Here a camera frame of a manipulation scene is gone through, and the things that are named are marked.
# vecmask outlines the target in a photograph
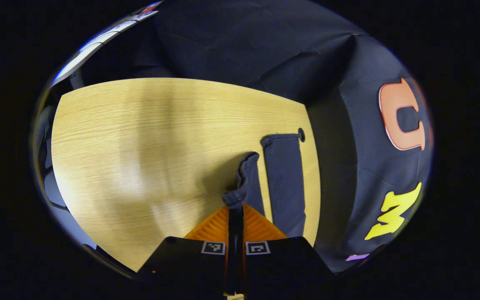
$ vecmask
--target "letter c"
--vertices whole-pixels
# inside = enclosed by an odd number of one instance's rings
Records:
[[[418,122],[418,128],[413,131],[404,132],[398,123],[398,109],[412,106],[418,112],[418,103],[407,82],[401,78],[401,83],[385,84],[379,91],[379,108],[381,108],[382,119],[385,122],[385,129],[395,148],[409,150],[420,147],[425,148],[425,130],[423,122]]]

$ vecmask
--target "wooden table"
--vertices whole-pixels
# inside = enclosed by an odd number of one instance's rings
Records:
[[[264,209],[272,220],[260,140],[297,133],[305,183],[305,238],[320,217],[320,173],[303,104],[236,85],[138,78],[63,95],[53,124],[55,178],[85,232],[139,270],[167,236],[184,237],[223,206],[246,152],[260,154]]]

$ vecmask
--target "dark blue fabric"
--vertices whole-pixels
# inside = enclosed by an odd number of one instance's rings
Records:
[[[256,209],[264,215],[263,198],[260,193],[259,169],[257,161],[259,154],[249,152],[238,166],[238,189],[223,195],[225,205],[230,209],[238,209],[242,202]]]
[[[268,135],[260,143],[268,176],[273,223],[286,237],[303,236],[305,192],[299,134]]]
[[[419,199],[401,217],[406,223],[415,213],[426,190],[433,133],[423,94],[388,49],[308,0],[167,0],[158,9],[82,66],[85,85],[137,77],[193,78],[303,103],[320,166],[314,249],[333,272],[342,272],[360,262],[346,261],[350,255],[371,253],[394,239],[397,233],[364,237],[378,223],[388,192],[406,193],[422,182]],[[398,150],[385,132],[379,89],[401,78],[419,111],[398,110],[398,124],[410,131],[423,121],[424,150]],[[63,87],[61,82],[54,88],[61,93]]]

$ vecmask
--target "wood grain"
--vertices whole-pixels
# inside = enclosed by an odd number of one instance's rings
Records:
[[[53,124],[53,169],[75,220],[108,254],[139,270],[167,236],[185,236],[223,206],[246,152],[260,154],[264,209],[272,220],[260,140],[297,133],[305,183],[305,238],[314,243],[320,173],[303,104],[236,85],[138,78],[63,95]]]

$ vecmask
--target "folded cloth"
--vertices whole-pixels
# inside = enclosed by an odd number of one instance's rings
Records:
[[[257,161],[259,154],[257,152],[249,152],[240,161],[238,166],[238,189],[223,195],[222,199],[225,205],[230,209],[239,209],[242,203],[256,209],[264,215],[263,198],[260,193],[259,169]]]
[[[305,227],[305,192],[303,166],[299,140],[305,140],[302,129],[299,134],[268,135],[260,143],[264,148],[266,174],[273,223],[287,237],[303,236]]]

